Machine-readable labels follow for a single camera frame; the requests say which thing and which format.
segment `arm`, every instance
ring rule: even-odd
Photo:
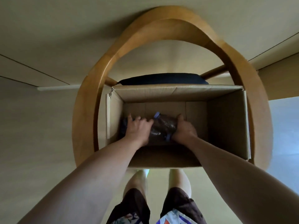
[[[262,169],[198,138],[182,115],[173,139],[195,154],[219,194],[244,224],[299,223],[296,193]]]
[[[136,150],[148,143],[153,120],[132,121],[123,139],[97,151],[55,186],[19,222],[100,223]]]

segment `person's left arm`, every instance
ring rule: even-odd
[[[134,153],[148,143],[153,120],[132,120],[123,139],[89,157],[55,186],[19,224],[100,223]]]

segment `hand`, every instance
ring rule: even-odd
[[[125,138],[131,142],[136,142],[139,148],[147,145],[153,123],[154,120],[147,121],[146,118],[141,119],[140,116],[133,121],[131,114],[129,114]]]
[[[190,137],[197,137],[196,130],[190,122],[184,120],[184,116],[182,114],[179,114],[178,125],[172,139],[177,143],[185,145]]]

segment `bare leg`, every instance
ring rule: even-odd
[[[125,187],[123,197],[130,189],[136,188],[142,193],[144,199],[146,200],[148,171],[148,169],[139,170],[131,177],[131,179],[128,181]]]
[[[191,197],[191,185],[183,169],[170,169],[168,190],[173,187],[181,188]]]

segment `person's right arm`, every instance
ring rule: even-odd
[[[195,154],[242,223],[299,223],[299,196],[295,192],[262,169],[198,138],[182,115],[172,138]]]

